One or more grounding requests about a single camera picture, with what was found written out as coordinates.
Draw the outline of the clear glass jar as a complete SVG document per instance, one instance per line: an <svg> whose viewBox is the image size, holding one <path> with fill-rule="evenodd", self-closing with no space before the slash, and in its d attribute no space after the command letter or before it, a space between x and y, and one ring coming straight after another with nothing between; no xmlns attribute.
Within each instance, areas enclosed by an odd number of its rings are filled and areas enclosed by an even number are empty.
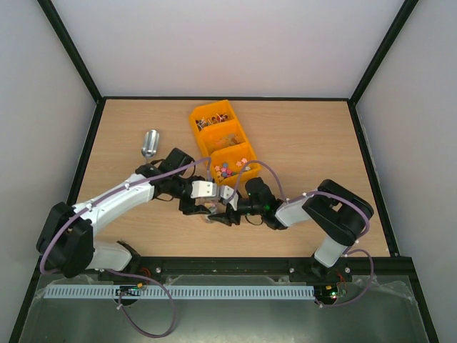
<svg viewBox="0 0 457 343"><path fill-rule="evenodd" d="M209 215L218 214L225 211L225 206L219 202L217 198L201 198L198 199L198 204L203 205L209 210L209 214L202 214L202 220L207 224L213 222L209 219Z"/></svg>

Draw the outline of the yellow bin with star candies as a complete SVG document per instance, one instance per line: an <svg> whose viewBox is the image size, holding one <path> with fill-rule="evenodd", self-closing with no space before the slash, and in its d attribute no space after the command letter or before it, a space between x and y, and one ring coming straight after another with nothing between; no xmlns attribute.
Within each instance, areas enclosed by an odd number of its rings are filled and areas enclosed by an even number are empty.
<svg viewBox="0 0 457 343"><path fill-rule="evenodd" d="M211 176L218 185L234 187L246 162L256 160L248 143L229 146L211 154Z"/></svg>

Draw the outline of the metal scoop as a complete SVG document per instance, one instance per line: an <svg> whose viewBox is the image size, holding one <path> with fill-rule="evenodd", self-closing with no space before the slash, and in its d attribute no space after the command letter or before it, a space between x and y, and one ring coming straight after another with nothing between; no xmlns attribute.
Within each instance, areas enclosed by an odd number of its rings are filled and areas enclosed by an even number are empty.
<svg viewBox="0 0 457 343"><path fill-rule="evenodd" d="M159 145L160 133L157 130L149 130L146 132L141 148L141 154L145 162L149 162L157 153Z"/></svg>

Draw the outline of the yellow bin with lollipops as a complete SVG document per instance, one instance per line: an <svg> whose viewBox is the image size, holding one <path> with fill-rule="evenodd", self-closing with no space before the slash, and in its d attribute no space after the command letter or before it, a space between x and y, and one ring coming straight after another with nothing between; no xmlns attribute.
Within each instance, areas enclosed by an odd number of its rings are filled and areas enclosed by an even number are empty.
<svg viewBox="0 0 457 343"><path fill-rule="evenodd" d="M189 116L196 141L201 144L237 132L237 118L226 99L197 106Z"/></svg>

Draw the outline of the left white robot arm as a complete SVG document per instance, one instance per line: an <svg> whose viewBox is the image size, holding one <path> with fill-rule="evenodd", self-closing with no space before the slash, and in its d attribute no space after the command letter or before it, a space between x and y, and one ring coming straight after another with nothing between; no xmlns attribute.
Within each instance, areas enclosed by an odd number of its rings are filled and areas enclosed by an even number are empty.
<svg viewBox="0 0 457 343"><path fill-rule="evenodd" d="M199 164L209 166L211 160L194 160L175 148L165 159L146 162L128 179L97 197L73 205L54 205L36 243L40 272L72 278L87 269L124 271L136 251L125 242L100 242L97 236L126 212L163 194L178 199L179 210L185 215L209 214L196 201L217 196L216 183L211 177L183 176Z"/></svg>

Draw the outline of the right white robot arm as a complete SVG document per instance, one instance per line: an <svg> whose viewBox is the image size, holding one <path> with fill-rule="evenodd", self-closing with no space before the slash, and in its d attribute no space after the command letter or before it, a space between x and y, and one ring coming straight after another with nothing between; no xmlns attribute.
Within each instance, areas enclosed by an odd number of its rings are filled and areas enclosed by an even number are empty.
<svg viewBox="0 0 457 343"><path fill-rule="evenodd" d="M314 221L326 238L313 253L310 273L325 280L336 272L336 262L369 230L373 207L331 179L326 179L312 192L288 201L275 197L263 179L246 182L247 197L234 195L224 187L221 199L226 210L209 215L209 220L227 226L238 225L242 217L260 216L267 227L287 229L295 224Z"/></svg>

